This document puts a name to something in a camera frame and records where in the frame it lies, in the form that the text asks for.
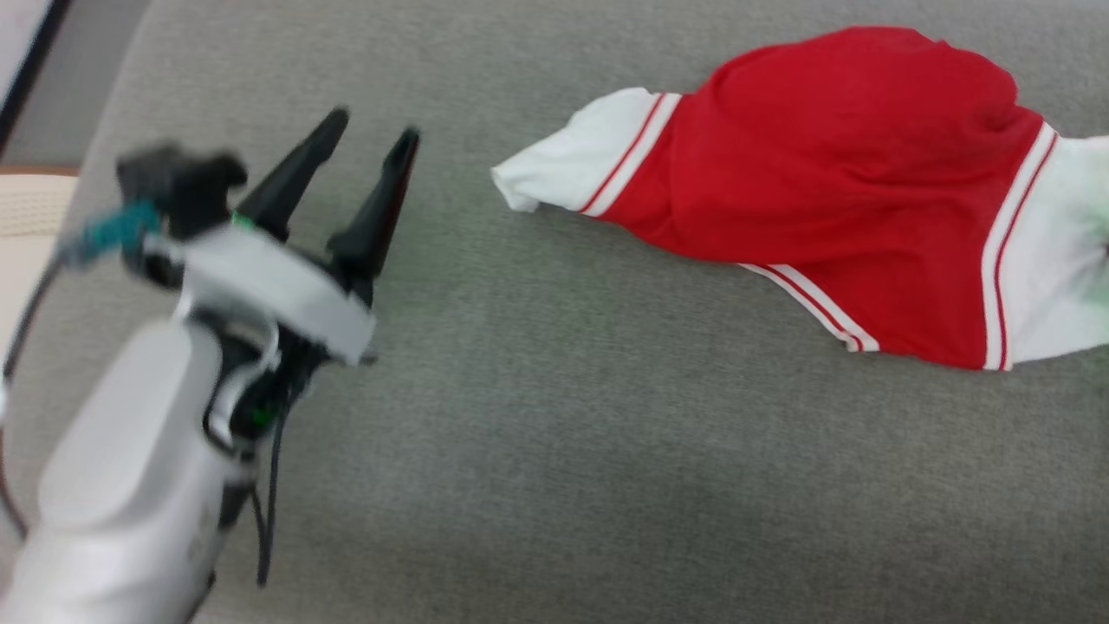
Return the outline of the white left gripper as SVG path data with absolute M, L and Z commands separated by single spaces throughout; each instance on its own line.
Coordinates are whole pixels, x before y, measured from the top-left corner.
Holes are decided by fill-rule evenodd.
M 226 224 L 187 244 L 144 237 L 144 253 L 183 272 L 177 317 L 206 313 L 221 327 L 242 325 L 262 337 L 255 358 L 234 365 L 218 383 L 207 418 L 214 438 L 265 434 L 288 415 L 322 364 L 358 365 L 372 352 L 376 319 L 364 301 L 372 301 L 391 248 L 420 131 L 404 130 L 372 194 L 347 228 L 328 241 L 333 273 L 346 291 L 321 266 L 282 245 L 289 241 L 289 218 L 302 195 L 332 158 L 349 119 L 345 108 L 329 111 L 250 190 L 235 218 L 255 229 Z

